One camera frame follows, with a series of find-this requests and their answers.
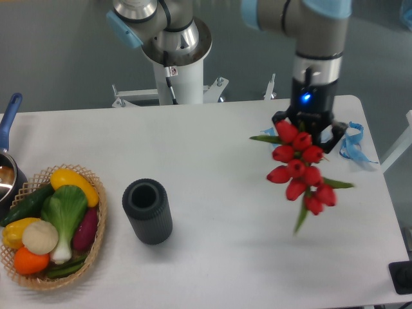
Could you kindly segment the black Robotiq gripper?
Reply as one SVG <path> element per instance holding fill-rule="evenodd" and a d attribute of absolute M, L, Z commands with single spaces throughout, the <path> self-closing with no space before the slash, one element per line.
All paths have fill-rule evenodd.
<path fill-rule="evenodd" d="M 309 85 L 292 79 L 290 107 L 286 111 L 277 111 L 272 122 L 274 127 L 288 128 L 291 123 L 312 136 L 315 144 L 320 144 L 324 153 L 328 154 L 344 136 L 348 124 L 334 120 L 332 112 L 338 80 L 325 85 Z"/>

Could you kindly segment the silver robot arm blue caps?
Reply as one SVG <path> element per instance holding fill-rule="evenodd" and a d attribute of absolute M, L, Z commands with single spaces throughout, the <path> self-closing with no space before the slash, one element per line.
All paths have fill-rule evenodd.
<path fill-rule="evenodd" d="M 332 109 L 351 2 L 242 1 L 241 14 L 251 28 L 296 40 L 290 105 L 272 120 L 303 126 L 330 152 L 347 129 Z M 192 1 L 114 1 L 106 21 L 120 41 L 141 48 L 153 63 L 162 105 L 203 102 L 203 60 L 212 37 L 194 16 Z"/>

